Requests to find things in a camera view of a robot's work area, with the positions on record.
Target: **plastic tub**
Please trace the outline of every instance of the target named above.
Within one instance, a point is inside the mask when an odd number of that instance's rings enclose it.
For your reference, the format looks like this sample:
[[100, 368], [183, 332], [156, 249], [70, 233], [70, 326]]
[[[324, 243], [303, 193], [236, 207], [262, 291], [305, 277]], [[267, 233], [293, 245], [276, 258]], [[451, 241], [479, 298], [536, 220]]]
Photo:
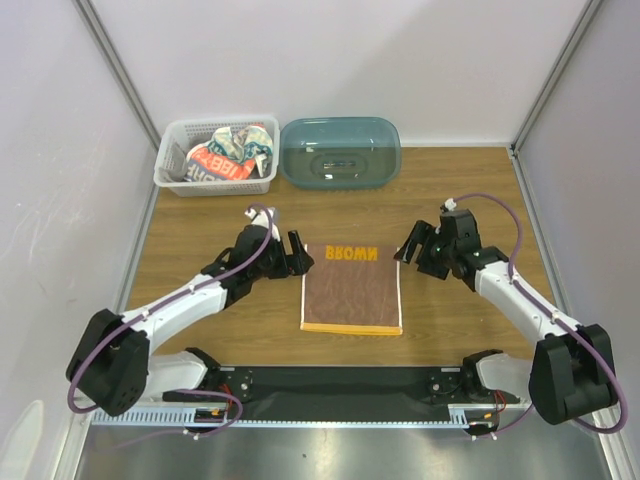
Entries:
[[300, 188], [378, 188], [401, 165], [398, 131], [382, 118], [302, 119], [282, 130], [280, 172]]
[[[236, 132], [249, 125], [262, 124], [273, 139], [273, 159], [271, 170], [264, 178], [220, 182], [177, 182], [172, 181], [160, 170], [180, 170], [186, 160], [186, 154], [192, 147], [211, 139], [213, 132], [220, 127], [231, 127]], [[159, 187], [165, 187], [181, 197], [215, 195], [254, 195], [267, 193], [271, 180], [278, 170], [280, 151], [280, 126], [270, 116], [205, 118], [200, 120], [181, 120], [169, 124], [162, 136], [162, 142], [156, 157], [153, 181]]]

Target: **teal plastic bin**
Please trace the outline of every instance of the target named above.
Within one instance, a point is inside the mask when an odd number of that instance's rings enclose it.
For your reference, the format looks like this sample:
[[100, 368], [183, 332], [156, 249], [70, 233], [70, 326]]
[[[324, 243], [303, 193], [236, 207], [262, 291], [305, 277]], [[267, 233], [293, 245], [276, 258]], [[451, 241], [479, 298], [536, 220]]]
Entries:
[[398, 131], [382, 118], [295, 120], [280, 135], [280, 172], [300, 188], [378, 188], [401, 165]]

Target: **white plastic basket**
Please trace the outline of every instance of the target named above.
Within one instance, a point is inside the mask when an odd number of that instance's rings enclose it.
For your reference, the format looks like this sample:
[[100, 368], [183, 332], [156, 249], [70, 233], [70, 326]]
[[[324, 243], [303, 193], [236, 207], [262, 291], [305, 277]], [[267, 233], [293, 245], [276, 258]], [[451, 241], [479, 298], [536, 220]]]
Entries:
[[[265, 178], [253, 180], [226, 180], [220, 182], [175, 182], [171, 181], [160, 169], [180, 170], [186, 161], [186, 155], [192, 147], [211, 140], [213, 132], [220, 127], [231, 127], [235, 133], [242, 128], [260, 123], [264, 125], [273, 139], [273, 158], [271, 170]], [[271, 180], [278, 171], [280, 152], [280, 126], [270, 116], [204, 118], [200, 120], [180, 120], [169, 124], [162, 136], [153, 181], [159, 187], [170, 189], [181, 197], [214, 196], [214, 195], [255, 195], [267, 193]]]

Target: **table surface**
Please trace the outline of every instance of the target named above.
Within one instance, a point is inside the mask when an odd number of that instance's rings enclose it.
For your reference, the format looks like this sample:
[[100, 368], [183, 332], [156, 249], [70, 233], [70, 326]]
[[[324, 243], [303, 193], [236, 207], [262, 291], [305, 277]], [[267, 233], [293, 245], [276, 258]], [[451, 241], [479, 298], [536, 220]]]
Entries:
[[[181, 198], [163, 190], [144, 246], [129, 307], [149, 303], [184, 285], [211, 263], [247, 224], [251, 202], [275, 206], [281, 232], [298, 230], [305, 243], [400, 246], [416, 220], [438, 222], [446, 198], [487, 192], [512, 205], [525, 224], [520, 273], [551, 299], [547, 279], [504, 148], [405, 148], [400, 174], [382, 189], [300, 190], [281, 177], [262, 196]], [[470, 199], [483, 244], [507, 255], [516, 239], [509, 215], [493, 202]], [[199, 347], [223, 364], [438, 365], [458, 364], [489, 348], [530, 358], [528, 345], [488, 301], [451, 276], [446, 281], [400, 273], [404, 333], [372, 337], [300, 330], [301, 279], [262, 280], [228, 310], [202, 319], [158, 353]]]

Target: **yellow stripe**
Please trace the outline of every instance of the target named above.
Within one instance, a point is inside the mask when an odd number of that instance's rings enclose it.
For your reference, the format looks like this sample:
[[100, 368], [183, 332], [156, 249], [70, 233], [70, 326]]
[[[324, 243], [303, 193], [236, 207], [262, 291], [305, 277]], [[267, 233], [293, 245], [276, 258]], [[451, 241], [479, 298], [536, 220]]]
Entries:
[[402, 327], [377, 325], [336, 325], [333, 323], [302, 323], [306, 332], [343, 333], [347, 335], [402, 335]]

